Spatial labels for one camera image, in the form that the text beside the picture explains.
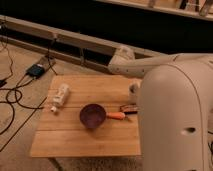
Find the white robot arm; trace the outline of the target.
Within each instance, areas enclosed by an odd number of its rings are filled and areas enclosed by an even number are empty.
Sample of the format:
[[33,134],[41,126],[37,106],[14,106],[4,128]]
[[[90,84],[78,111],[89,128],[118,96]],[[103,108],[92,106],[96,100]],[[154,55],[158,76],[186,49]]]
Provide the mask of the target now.
[[142,171],[210,171],[208,119],[213,114],[213,53],[137,59],[116,48],[110,72],[139,78]]

